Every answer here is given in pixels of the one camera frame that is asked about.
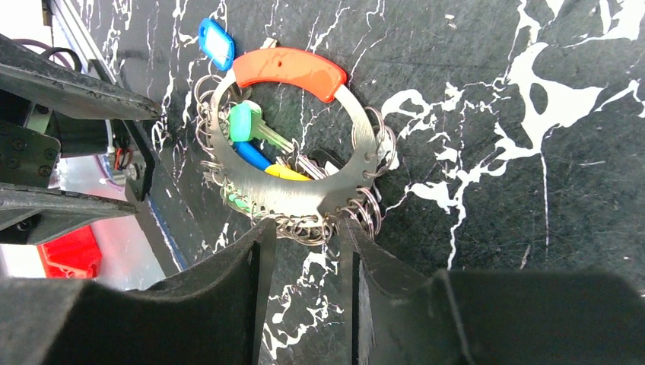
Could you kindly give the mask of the yellow tag key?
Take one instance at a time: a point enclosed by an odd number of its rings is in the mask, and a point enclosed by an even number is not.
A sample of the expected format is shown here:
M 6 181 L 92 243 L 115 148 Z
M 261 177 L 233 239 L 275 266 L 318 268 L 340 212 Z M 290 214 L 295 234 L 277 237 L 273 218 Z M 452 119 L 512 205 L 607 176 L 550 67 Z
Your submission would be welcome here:
M 264 169 L 264 172 L 272 175 L 272 176 L 277 176 L 282 179 L 288 179 L 288 180 L 293 180 L 293 181 L 310 181 L 311 178 L 308 176 L 303 175 L 302 173 L 298 173 L 289 167 L 286 167 L 284 165 L 280 164 L 272 164 L 269 165 Z

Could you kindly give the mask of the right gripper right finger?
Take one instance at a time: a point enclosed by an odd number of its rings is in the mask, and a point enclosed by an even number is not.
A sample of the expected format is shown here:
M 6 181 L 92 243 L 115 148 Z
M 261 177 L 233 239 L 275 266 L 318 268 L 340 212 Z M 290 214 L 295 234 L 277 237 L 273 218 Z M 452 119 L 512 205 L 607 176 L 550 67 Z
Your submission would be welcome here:
M 338 223 L 351 364 L 642 364 L 644 301 L 595 271 L 425 276 Z

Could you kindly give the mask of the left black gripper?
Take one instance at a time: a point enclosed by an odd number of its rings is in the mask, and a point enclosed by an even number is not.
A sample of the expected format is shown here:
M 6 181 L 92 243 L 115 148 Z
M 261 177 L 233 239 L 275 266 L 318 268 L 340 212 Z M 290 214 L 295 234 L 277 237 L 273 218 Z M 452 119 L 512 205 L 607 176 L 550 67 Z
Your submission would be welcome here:
M 130 202 L 44 187 L 60 159 L 95 156 L 106 181 L 119 186 L 124 176 L 144 200 L 154 159 L 129 120 L 158 118 L 158 103 L 57 65 L 6 36 L 1 89 L 2 243 L 39 245 L 95 221 L 138 213 Z

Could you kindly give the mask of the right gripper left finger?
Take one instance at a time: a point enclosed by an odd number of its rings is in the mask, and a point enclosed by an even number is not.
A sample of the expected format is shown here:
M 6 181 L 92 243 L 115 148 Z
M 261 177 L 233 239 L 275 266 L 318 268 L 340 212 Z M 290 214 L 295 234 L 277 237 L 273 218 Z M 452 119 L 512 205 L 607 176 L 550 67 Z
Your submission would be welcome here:
M 3 364 L 255 364 L 276 223 L 146 290 L 91 280 L 4 278 Z

